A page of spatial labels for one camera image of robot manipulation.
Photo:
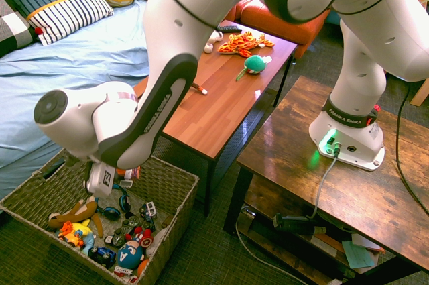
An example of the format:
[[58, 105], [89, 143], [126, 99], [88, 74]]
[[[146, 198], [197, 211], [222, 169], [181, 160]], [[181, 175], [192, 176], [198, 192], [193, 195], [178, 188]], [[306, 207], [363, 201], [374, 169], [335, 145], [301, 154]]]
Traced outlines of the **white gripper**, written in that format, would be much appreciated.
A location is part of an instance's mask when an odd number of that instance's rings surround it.
[[112, 191], [115, 168], [104, 162], [89, 162], [89, 177], [86, 191], [94, 197], [108, 197]]

